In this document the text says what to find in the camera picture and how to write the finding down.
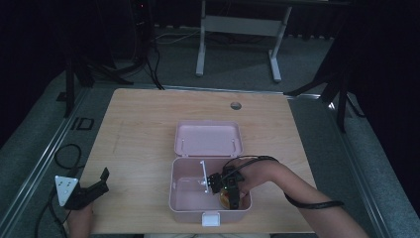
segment table leg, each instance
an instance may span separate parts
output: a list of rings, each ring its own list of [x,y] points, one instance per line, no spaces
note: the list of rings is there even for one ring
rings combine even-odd
[[[204,73],[204,59],[206,56],[206,45],[204,43],[206,38],[206,1],[201,1],[201,27],[200,27],[200,48],[198,50],[197,68],[195,74],[202,76]]]
[[[280,48],[281,41],[284,37],[284,32],[287,27],[287,21],[290,16],[291,9],[292,9],[291,7],[287,7],[286,13],[284,14],[283,20],[281,21],[281,25],[278,29],[278,35],[277,35],[277,41],[275,42],[275,47],[273,50],[268,51],[269,63],[271,64],[271,72],[272,72],[272,77],[274,81],[281,81],[280,70],[278,68],[278,62],[277,62],[277,54],[278,54],[278,49]]]

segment power cord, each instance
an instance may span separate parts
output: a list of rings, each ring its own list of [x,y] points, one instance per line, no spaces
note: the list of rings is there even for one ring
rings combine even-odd
[[[326,202],[319,202],[319,203],[302,203],[299,201],[296,201],[292,199],[290,196],[288,196],[286,193],[284,194],[288,202],[290,202],[292,205],[296,206],[297,208],[303,208],[303,209],[325,209],[333,206],[344,206],[343,201],[339,200],[332,200],[332,201],[326,201]]]
[[[75,149],[77,150],[77,153],[78,153],[77,158],[76,158],[76,161],[75,161],[75,163],[73,164],[73,166],[72,166],[72,167],[68,167],[68,166],[63,165],[63,164],[59,161],[59,159],[58,159],[58,154],[61,152],[61,150],[63,150],[64,148],[68,148],[68,147],[73,147],[73,148],[75,148]],[[72,178],[72,177],[75,177],[75,176],[76,176],[78,169],[84,168],[84,166],[79,166],[79,165],[78,165],[78,164],[79,164],[79,162],[80,162],[80,159],[81,159],[81,149],[80,149],[80,147],[79,147],[79,146],[77,146],[77,145],[75,145],[75,144],[67,144],[67,145],[65,145],[65,146],[63,146],[63,147],[60,147],[58,150],[56,150],[56,151],[55,151],[53,158],[54,158],[55,163],[56,163],[56,164],[57,164],[60,168],[63,168],[63,169],[69,170],[69,172],[67,173],[67,176],[68,176],[68,177],[70,177],[70,178]],[[59,228],[61,235],[62,235],[63,237],[65,237],[65,238],[67,237],[67,233],[66,233],[66,231],[65,231],[65,228],[64,228],[63,224],[64,224],[64,222],[66,221],[66,219],[68,218],[68,216],[69,216],[69,214],[70,214],[70,212],[71,212],[71,211],[70,211],[70,212],[66,215],[66,217],[64,218],[64,220],[63,220],[63,221],[61,221],[61,220],[58,218],[58,216],[56,215],[56,213],[55,213],[55,211],[54,211],[54,209],[53,209],[53,198],[54,198],[55,196],[56,196],[56,188],[55,188],[55,185],[54,185],[54,186],[52,187],[51,191],[50,191],[50,194],[49,194],[49,200],[48,200],[48,202],[44,205],[43,209],[41,210],[40,215],[39,215],[39,216],[38,216],[38,218],[37,218],[37,222],[36,222],[36,225],[35,225],[35,232],[34,232],[34,237],[35,237],[35,238],[38,238],[38,237],[39,237],[39,230],[40,230],[41,221],[42,221],[43,216],[44,216],[45,212],[47,211],[47,209],[50,211],[50,214],[51,214],[51,216],[52,216],[53,222],[54,222],[54,223],[57,225],[57,227]]]
[[[158,63],[159,63],[159,60],[160,60],[160,53],[158,52],[158,50],[156,50],[156,52],[157,52],[157,64],[155,65],[155,70],[152,69],[151,62],[149,61],[149,58],[146,58],[146,64],[148,65],[149,71],[151,72],[149,74],[149,76],[151,77],[152,82],[155,84],[157,89],[164,90],[164,87],[158,81]]]
[[[223,176],[220,179],[221,182],[224,182],[224,180],[226,180],[226,178],[228,178],[232,174],[238,172],[241,168],[246,167],[246,166],[249,166],[249,165],[251,165],[251,164],[253,164],[255,162],[259,162],[259,161],[276,161],[276,162],[278,162],[278,160],[276,160],[275,158],[270,157],[270,156],[257,156],[257,157],[256,156],[240,156],[240,157],[237,157],[237,158],[234,158],[234,159],[228,161],[223,168],[226,168],[229,165],[229,163],[231,163],[232,161],[234,161],[236,159],[240,159],[240,158],[253,158],[253,159],[250,160],[250,161],[248,161],[248,162],[246,162],[246,163],[244,163],[241,166],[236,167],[234,170],[232,170],[231,172],[229,172],[228,174],[226,174],[225,176]]]

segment box lid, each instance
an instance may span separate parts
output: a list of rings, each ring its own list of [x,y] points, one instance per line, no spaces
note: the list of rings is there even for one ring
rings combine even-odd
[[[175,152],[187,157],[238,157],[243,152],[241,133],[232,121],[179,121]]]

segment pink plastic box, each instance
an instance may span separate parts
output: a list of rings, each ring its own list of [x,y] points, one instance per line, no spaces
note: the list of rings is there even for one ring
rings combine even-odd
[[[231,121],[180,121],[176,128],[169,207],[178,222],[219,226],[241,220],[252,206],[251,195],[237,210],[225,209],[205,178],[243,152],[239,126]]]

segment human hand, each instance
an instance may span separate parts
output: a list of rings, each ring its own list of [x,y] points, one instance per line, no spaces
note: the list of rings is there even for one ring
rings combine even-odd
[[[89,237],[93,224],[93,202],[80,210],[67,210],[66,213],[70,237]]]
[[[253,158],[249,159],[237,159],[230,163],[235,168],[248,163]],[[244,177],[244,181],[239,183],[241,191],[241,197],[247,195],[250,190],[258,185],[261,185],[267,181],[272,181],[274,175],[284,167],[283,164],[276,161],[258,161],[248,166],[245,166],[239,170],[241,175]]]

